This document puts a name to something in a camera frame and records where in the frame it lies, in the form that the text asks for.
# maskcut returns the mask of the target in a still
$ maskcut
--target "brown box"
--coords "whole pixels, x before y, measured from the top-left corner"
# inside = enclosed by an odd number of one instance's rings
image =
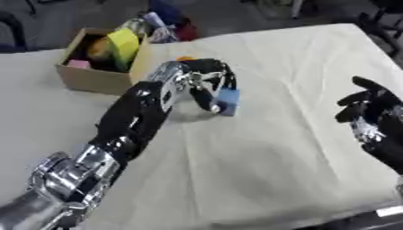
[[[148,61],[151,53],[147,37],[141,41],[139,51],[128,73],[67,66],[68,60],[76,52],[76,49],[79,48],[85,36],[99,35],[101,38],[110,32],[112,30],[84,28],[68,45],[63,58],[56,64],[58,73],[68,88],[79,91],[120,95],[144,78],[148,70]]]

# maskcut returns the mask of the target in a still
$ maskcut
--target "blue cube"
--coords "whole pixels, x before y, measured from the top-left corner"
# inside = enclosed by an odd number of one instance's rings
[[[227,104],[227,108],[220,114],[224,116],[234,116],[239,102],[239,90],[221,89],[219,96],[215,100],[215,103],[217,102],[225,102]]]

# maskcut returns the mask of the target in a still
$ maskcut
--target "white cloth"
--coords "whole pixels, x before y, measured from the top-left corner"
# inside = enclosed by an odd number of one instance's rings
[[[237,74],[235,117],[183,98],[81,229],[290,229],[397,205],[398,176],[336,123],[360,75],[403,98],[403,72],[352,25],[230,34],[153,45],[152,66],[218,58]],[[72,92],[60,52],[1,55],[0,201],[48,154],[73,154],[115,97]]]

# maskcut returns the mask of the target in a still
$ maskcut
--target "silver robotic arm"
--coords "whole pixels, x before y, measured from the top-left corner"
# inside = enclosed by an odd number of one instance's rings
[[[204,85],[211,84],[211,90]],[[68,229],[83,222],[158,132],[173,105],[190,92],[205,110],[220,113],[221,87],[235,88],[229,67],[215,59],[166,62],[130,88],[103,115],[96,137],[78,155],[58,152],[32,173],[27,191],[0,207],[0,230]]]

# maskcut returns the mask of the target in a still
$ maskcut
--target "robotic hand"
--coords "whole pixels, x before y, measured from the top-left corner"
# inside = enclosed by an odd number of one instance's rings
[[[212,90],[204,87],[206,83]],[[218,60],[164,63],[113,104],[79,155],[55,153],[34,170],[28,190],[0,207],[0,229],[77,226],[99,205],[128,162],[147,147],[183,93],[189,90],[200,107],[220,113],[227,105],[214,94],[236,87],[234,74]]]
[[[338,102],[338,122],[349,122],[363,150],[403,174],[403,102],[385,87],[355,76],[365,89]]]

